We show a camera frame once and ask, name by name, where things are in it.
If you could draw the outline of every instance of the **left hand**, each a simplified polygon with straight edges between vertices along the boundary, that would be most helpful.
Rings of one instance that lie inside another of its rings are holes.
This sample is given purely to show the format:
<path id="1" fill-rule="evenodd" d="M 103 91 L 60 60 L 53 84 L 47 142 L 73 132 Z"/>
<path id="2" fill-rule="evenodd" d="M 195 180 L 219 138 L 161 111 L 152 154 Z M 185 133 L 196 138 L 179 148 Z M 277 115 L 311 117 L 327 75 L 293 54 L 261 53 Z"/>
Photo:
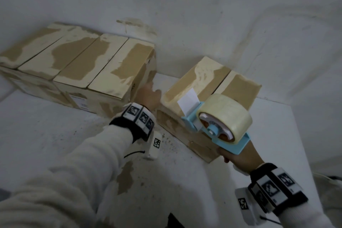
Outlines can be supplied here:
<path id="1" fill-rule="evenodd" d="M 152 112 L 160 105 L 161 90 L 152 91 L 153 82 L 148 82 L 138 89 L 134 102 L 147 107 Z"/>

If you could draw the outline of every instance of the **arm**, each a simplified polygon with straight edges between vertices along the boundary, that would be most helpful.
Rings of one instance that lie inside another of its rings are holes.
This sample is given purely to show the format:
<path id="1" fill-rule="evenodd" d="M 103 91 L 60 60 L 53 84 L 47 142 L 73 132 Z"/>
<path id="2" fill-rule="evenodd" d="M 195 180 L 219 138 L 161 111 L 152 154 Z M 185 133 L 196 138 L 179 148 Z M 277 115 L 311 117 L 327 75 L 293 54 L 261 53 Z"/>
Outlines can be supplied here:
<path id="1" fill-rule="evenodd" d="M 136 102 L 154 110 L 160 96 L 149 83 L 137 92 Z M 110 124 L 86 139 L 0 203 L 0 226 L 92 227 L 105 188 L 119 174 L 124 152 L 138 138 L 129 128 Z"/>
<path id="2" fill-rule="evenodd" d="M 251 141 L 248 142 L 246 147 L 239 155 L 232 154 L 223 148 L 218 148 L 217 151 L 224 157 L 224 161 L 226 163 L 231 161 L 241 171 L 250 174 L 252 181 L 258 180 L 269 171 L 270 164 L 265 164 L 260 155 L 257 153 Z M 274 212 L 279 217 L 279 220 L 283 227 L 333 227 L 328 217 L 324 213 L 314 209 L 308 202 L 303 202 L 300 204 L 294 202 L 292 206 L 289 206 L 281 213 L 277 213 L 277 208 L 274 210 Z"/>

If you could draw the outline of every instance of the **wrist tracker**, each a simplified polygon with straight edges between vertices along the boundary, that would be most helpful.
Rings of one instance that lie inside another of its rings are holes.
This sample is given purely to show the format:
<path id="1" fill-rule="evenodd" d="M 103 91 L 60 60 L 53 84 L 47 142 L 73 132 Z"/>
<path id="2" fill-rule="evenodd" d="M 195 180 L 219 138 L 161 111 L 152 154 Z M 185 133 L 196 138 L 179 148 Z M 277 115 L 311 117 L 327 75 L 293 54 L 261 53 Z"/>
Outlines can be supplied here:
<path id="1" fill-rule="evenodd" d="M 294 179 L 271 163 L 252 171 L 251 179 L 248 190 L 264 213 L 279 216 L 285 209 L 308 201 Z"/>
<path id="2" fill-rule="evenodd" d="M 154 115 L 146 107 L 137 103 L 129 103 L 123 109 L 122 113 L 113 118 L 110 125 L 130 129 L 133 142 L 139 138 L 147 141 L 156 122 Z"/>

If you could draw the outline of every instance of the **box flap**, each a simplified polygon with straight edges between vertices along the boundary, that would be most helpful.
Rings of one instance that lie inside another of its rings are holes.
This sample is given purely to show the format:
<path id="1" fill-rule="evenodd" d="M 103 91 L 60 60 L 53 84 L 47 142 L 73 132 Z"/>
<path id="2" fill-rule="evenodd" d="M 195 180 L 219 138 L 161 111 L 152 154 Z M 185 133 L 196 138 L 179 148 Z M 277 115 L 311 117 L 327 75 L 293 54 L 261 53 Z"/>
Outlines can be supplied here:
<path id="1" fill-rule="evenodd" d="M 0 65 L 15 69 L 75 28 L 72 25 L 52 23 L 13 45 L 0 54 Z"/>
<path id="2" fill-rule="evenodd" d="M 131 84 L 146 60 L 153 54 L 154 44 L 128 39 L 88 88 L 123 98 L 131 90 Z"/>
<path id="3" fill-rule="evenodd" d="M 215 93 L 230 97 L 242 105 L 246 110 L 249 110 L 257 97 L 260 88 L 261 85 L 245 78 L 235 71 L 231 71 Z"/>
<path id="4" fill-rule="evenodd" d="M 51 80 L 87 49 L 100 34 L 82 27 L 75 27 L 66 36 L 24 63 L 18 69 L 22 72 Z"/>
<path id="5" fill-rule="evenodd" d="M 200 101 L 205 101 L 216 90 L 230 69 L 204 57 L 161 98 L 161 103 L 178 116 L 184 116 L 177 101 L 193 88 Z"/>
<path id="6" fill-rule="evenodd" d="M 66 66 L 54 81 L 86 88 L 127 40 L 128 38 L 123 36 L 101 35 Z"/>

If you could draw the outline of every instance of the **black cable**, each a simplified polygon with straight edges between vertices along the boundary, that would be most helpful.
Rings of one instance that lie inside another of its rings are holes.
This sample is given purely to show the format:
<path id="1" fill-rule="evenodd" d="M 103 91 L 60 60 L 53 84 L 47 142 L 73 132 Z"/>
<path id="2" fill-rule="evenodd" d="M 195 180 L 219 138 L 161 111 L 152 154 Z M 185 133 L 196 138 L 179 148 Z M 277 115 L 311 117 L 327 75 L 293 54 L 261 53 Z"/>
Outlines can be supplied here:
<path id="1" fill-rule="evenodd" d="M 274 220 L 267 219 L 266 217 L 263 217 L 263 216 L 261 216 L 261 215 L 260 215 L 260 219 L 263 219 L 263 220 L 266 220 L 266 221 L 270 221 L 270 222 L 274 222 L 275 224 L 279 224 L 279 225 L 281 225 L 281 223 L 280 223 L 280 222 L 276 222 L 276 221 L 274 221 Z"/>
<path id="2" fill-rule="evenodd" d="M 130 156 L 130 155 L 135 154 L 135 153 L 145 153 L 145 151 L 134 151 L 134 152 L 131 152 L 131 153 L 127 154 L 127 155 L 126 155 L 125 157 L 123 157 L 123 158 L 126 158 L 127 156 Z"/>

